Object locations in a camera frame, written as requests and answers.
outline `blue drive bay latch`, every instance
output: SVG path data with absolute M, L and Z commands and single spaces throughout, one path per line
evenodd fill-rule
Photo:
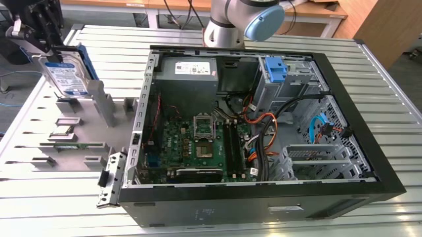
M 283 63 L 281 58 L 279 57 L 265 57 L 265 69 L 269 73 L 271 82 L 284 82 L 287 77 L 287 66 Z

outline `ram slot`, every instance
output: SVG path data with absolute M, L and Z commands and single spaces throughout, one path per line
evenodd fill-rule
M 223 141 L 225 151 L 227 175 L 241 173 L 241 155 L 237 128 L 235 124 L 224 124 Z

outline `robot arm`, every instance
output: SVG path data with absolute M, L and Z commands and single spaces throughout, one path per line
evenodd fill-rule
M 208 47 L 240 48 L 243 36 L 255 41 L 268 39 L 283 20 L 279 0 L 212 0 L 204 43 Z
M 58 0 L 0 0 L 6 7 L 13 26 L 5 36 L 28 52 L 56 57 L 53 46 L 61 46 L 62 15 Z

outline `hard drive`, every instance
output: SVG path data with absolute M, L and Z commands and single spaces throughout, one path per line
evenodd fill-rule
M 54 88 L 57 97 L 89 97 L 88 82 L 98 78 L 85 47 L 82 45 L 60 46 L 54 50 L 60 54 L 62 62 L 52 62 L 44 55 L 36 55 L 32 58 L 42 69 L 42 74 Z

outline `table leg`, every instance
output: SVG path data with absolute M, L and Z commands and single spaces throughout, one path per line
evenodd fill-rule
M 145 9 L 145 13 L 148 16 L 148 25 L 149 28 L 158 28 L 158 11 L 156 9 Z
M 329 22 L 324 26 L 320 37 L 331 38 L 340 22 L 341 22 L 341 18 L 329 18 Z

